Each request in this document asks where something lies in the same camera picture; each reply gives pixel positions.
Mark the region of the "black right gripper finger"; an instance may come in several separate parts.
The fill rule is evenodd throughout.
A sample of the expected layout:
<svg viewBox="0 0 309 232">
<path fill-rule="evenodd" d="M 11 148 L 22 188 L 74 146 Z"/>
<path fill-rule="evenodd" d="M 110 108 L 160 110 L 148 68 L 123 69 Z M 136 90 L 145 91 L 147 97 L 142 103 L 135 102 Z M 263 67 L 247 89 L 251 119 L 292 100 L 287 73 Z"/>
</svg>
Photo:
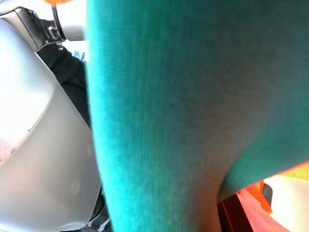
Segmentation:
<svg viewBox="0 0 309 232">
<path fill-rule="evenodd" d="M 244 211 L 236 194 L 222 200 L 217 206 L 223 232 L 244 230 Z"/>
</svg>

